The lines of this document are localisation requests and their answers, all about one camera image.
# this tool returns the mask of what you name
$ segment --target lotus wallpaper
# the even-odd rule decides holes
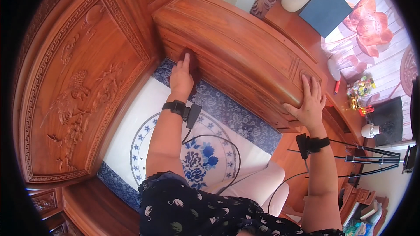
[[[278,0],[255,0],[250,11],[258,18]],[[412,139],[410,98],[417,76],[415,55],[402,18],[391,0],[346,0],[353,11],[325,39],[322,47],[344,68],[342,76],[354,82],[371,76],[376,88],[365,98],[366,105],[401,96],[403,140]]]

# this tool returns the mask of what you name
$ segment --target notebook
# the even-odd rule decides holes
[[[310,0],[299,16],[326,38],[351,12],[345,0]]]

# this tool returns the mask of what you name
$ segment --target wooden tabletop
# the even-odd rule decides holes
[[[329,101],[327,105],[333,106],[347,125],[349,130],[344,130],[344,135],[348,136],[348,132],[352,134],[350,139],[346,138],[345,140],[354,140],[357,144],[363,145],[364,137],[362,137],[360,131],[362,126],[366,124],[365,118],[361,117],[358,111],[349,109],[346,94],[347,83],[343,77],[341,78],[339,91],[337,95],[334,95],[336,82],[328,71],[328,58],[321,48],[321,36],[318,32],[299,17],[297,12],[286,11],[280,2],[274,4],[263,20],[295,43],[324,72],[328,78],[325,89]]]

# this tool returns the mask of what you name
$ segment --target marker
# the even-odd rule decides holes
[[[337,95],[337,92],[339,92],[340,81],[341,80],[337,81],[336,83],[336,88],[334,89],[334,95]]]

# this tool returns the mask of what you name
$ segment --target woman's right hand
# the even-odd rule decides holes
[[[186,53],[184,60],[179,60],[178,63],[173,66],[171,78],[169,84],[173,94],[187,99],[194,87],[194,81],[189,73],[189,53]]]
[[[302,75],[303,83],[303,104],[300,108],[295,108],[290,104],[284,103],[283,107],[288,113],[295,116],[309,132],[323,127],[322,123],[322,110],[325,107],[327,98],[321,94],[321,86],[311,78],[312,90],[309,87],[309,82],[306,76]]]

